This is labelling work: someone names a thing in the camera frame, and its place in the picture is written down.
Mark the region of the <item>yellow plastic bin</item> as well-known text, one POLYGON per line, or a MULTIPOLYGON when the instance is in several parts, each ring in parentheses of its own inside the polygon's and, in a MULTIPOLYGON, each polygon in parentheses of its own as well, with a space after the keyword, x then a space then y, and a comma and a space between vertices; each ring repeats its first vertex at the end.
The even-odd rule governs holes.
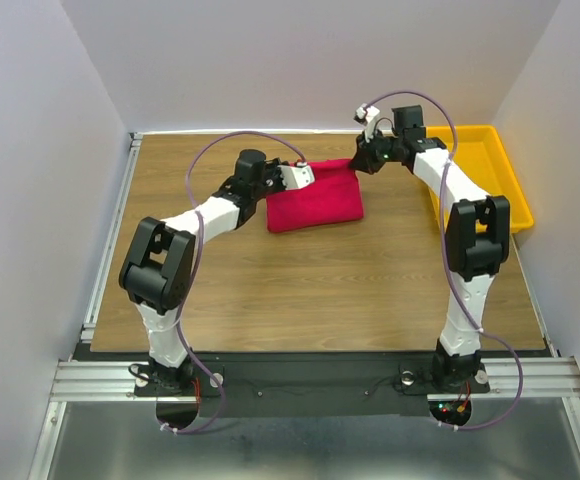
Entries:
POLYGON ((496 128, 459 125, 455 162, 478 186, 492 195, 505 195, 511 205, 510 232, 531 229, 534 217, 496 128))

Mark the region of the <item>red t shirt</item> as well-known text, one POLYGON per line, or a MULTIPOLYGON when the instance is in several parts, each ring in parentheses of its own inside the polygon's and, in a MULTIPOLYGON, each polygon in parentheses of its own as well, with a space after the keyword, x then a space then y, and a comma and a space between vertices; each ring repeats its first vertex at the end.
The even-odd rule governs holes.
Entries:
POLYGON ((315 181, 309 186, 269 196, 266 226, 270 233, 361 220, 364 206, 350 159, 309 162, 315 181))

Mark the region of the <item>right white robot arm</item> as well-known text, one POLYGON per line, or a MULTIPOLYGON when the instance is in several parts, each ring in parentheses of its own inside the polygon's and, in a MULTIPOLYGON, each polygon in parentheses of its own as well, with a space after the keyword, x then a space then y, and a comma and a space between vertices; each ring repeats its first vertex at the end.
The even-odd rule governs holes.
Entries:
POLYGON ((385 163, 397 162, 438 197, 450 297, 430 378, 436 387, 452 390, 480 369, 487 295, 509 257, 510 203, 479 187, 451 159, 446 145, 428 135, 421 106, 394 109, 390 135, 380 131, 380 111, 374 106, 361 105, 354 118, 363 131, 352 169, 375 174, 385 163))

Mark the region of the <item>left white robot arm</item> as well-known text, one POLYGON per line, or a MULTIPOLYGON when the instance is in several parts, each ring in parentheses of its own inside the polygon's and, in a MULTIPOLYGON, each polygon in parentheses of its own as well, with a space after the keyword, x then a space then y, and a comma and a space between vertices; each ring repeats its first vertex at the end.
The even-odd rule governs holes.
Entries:
POLYGON ((180 339, 180 324, 198 254, 208 241, 243 226, 259 201, 312 181, 301 163, 269 160, 259 150, 246 149, 233 174, 199 206, 168 219, 139 222, 119 274, 119 285, 137 308, 149 342, 148 365, 131 369, 137 381, 172 394, 193 384, 194 367, 180 339))

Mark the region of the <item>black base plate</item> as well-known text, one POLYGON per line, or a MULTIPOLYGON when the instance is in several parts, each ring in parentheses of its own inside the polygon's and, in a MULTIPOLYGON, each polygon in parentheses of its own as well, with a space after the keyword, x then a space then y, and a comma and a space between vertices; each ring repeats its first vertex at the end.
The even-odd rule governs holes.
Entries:
POLYGON ((439 354, 410 352, 200 352, 181 369, 159 367, 145 353, 93 353, 79 362, 119 362, 134 399, 155 404, 162 429, 205 433, 246 418, 396 414, 463 425, 470 399, 486 393, 485 367, 445 369, 439 354))

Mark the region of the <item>aluminium frame rail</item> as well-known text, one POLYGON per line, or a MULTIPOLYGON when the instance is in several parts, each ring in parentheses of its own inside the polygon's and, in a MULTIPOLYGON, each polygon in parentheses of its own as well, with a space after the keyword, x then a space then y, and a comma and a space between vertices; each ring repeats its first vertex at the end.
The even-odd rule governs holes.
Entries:
MULTIPOLYGON (((124 162, 121 184, 116 196, 111 223, 106 235, 103 253, 101 254, 94 284, 89 295, 86 313, 79 330, 78 340, 69 356, 66 359, 61 359, 57 364, 53 381, 58 379, 60 367, 62 364, 72 363, 74 360, 74 354, 78 352, 79 348, 82 345, 89 345, 93 339, 94 330, 97 326, 100 306, 103 299, 103 294, 105 291, 116 242, 119 236, 123 213, 129 195, 134 170, 138 161, 143 137, 144 135, 142 133, 129 133, 130 143, 128 156, 124 162)), ((29 471, 29 479, 49 478, 53 459, 62 432, 69 400, 57 400, 54 395, 53 386, 51 387, 49 403, 46 409, 43 425, 29 471)))

